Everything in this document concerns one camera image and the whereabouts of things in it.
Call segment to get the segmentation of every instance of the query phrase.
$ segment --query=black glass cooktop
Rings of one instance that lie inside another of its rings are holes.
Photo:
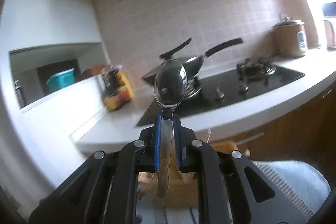
[[[271,90],[280,88],[295,80],[304,77],[304,73],[276,66],[275,72],[267,78],[261,80],[247,81],[248,92],[239,93],[239,76],[236,70],[227,71],[218,75],[199,80],[202,90],[194,97],[182,101],[174,111],[180,117],[187,117],[193,114],[217,109],[232,105]],[[219,87],[221,92],[225,93],[224,100],[216,100],[216,88]],[[146,110],[137,126],[144,126],[154,123],[158,115],[162,115],[159,104],[154,100]]]

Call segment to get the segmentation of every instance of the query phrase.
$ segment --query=spoon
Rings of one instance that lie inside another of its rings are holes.
[[[154,95],[162,109],[160,130],[159,178],[157,196],[165,198],[168,191],[170,150],[173,137],[173,113],[183,100],[187,87],[184,67],[169,59],[159,67],[154,80]]]

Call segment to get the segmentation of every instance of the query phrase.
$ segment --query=backsplash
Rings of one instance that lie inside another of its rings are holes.
[[[271,27],[279,14],[306,22],[307,40],[315,26],[305,0],[93,0],[110,59],[124,65],[134,89],[141,77],[162,63],[159,55],[193,37],[176,53],[202,55],[215,45],[242,37],[244,44],[206,59],[202,69],[274,52]]]

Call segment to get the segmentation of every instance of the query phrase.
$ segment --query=white countertop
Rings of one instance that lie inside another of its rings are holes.
[[[211,128],[210,142],[224,139],[261,126],[294,110],[309,101],[336,80],[336,51],[309,50],[298,59],[275,60],[276,65],[304,72],[305,76],[281,88],[254,98],[181,119],[182,126],[195,131],[204,139]],[[199,72],[201,78],[228,70],[228,65]],[[93,126],[76,145],[82,152],[96,150],[113,152],[139,137],[143,127],[135,127],[151,102],[151,88],[147,95],[136,96],[118,111],[109,112]]]

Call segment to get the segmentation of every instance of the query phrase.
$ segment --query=rice cooker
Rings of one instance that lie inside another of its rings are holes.
[[[286,57],[301,57],[307,51],[307,38],[304,22],[289,17],[273,26],[276,48]]]

